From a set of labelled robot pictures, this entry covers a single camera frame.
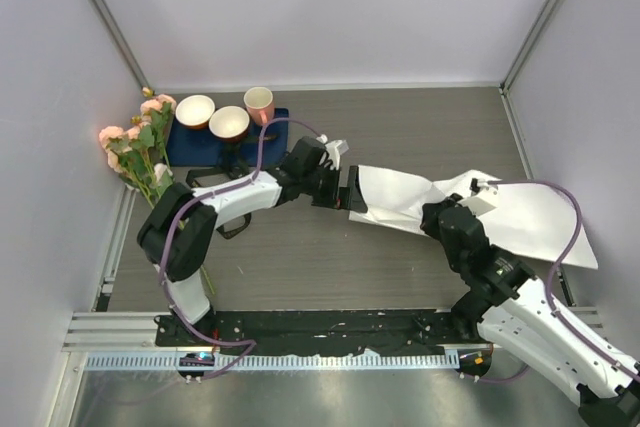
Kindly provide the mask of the white wrapping paper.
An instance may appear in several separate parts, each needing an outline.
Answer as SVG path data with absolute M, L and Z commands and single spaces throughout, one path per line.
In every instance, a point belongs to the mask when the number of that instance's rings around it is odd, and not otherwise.
M 431 181 L 400 171 L 359 167 L 359 182 L 367 213 L 350 212 L 351 221 L 368 223 L 421 235 L 422 206 L 438 203 L 452 194 L 467 206 L 473 178 L 495 178 L 478 170 Z M 496 186 L 497 209 L 479 217 L 489 240 L 516 255 L 555 261 L 575 231 L 576 213 L 569 200 L 539 184 Z

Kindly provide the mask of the pink fake flower stem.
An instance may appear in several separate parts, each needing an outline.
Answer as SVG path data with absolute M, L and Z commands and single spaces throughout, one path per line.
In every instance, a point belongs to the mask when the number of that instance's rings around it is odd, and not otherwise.
M 142 122 L 129 129 L 108 126 L 99 132 L 98 141 L 108 166 L 130 190 L 140 193 L 151 208 L 155 207 L 174 176 L 163 161 L 162 145 L 151 124 Z

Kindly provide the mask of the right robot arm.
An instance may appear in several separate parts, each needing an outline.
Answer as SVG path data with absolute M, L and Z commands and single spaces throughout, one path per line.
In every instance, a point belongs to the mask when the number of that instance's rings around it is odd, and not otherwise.
M 638 361 L 559 303 L 521 258 L 491 244 L 459 196 L 425 204 L 420 228 L 469 288 L 452 308 L 457 338 L 501 346 L 561 390 L 589 426 L 638 425 Z

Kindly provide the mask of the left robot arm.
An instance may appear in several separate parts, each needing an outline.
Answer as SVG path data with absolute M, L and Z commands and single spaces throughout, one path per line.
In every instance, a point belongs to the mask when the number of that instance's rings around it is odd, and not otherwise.
M 213 308 L 198 271 L 207 256 L 214 231 L 232 220 L 271 209 L 301 195 L 316 207 L 368 211 L 358 180 L 349 169 L 348 184 L 340 182 L 344 140 L 326 142 L 305 136 L 276 166 L 227 183 L 191 189 L 172 184 L 153 208 L 137 235 L 147 259 L 157 266 L 168 291 L 171 310 L 181 317 L 179 335 L 190 345 L 205 344 L 213 332 Z

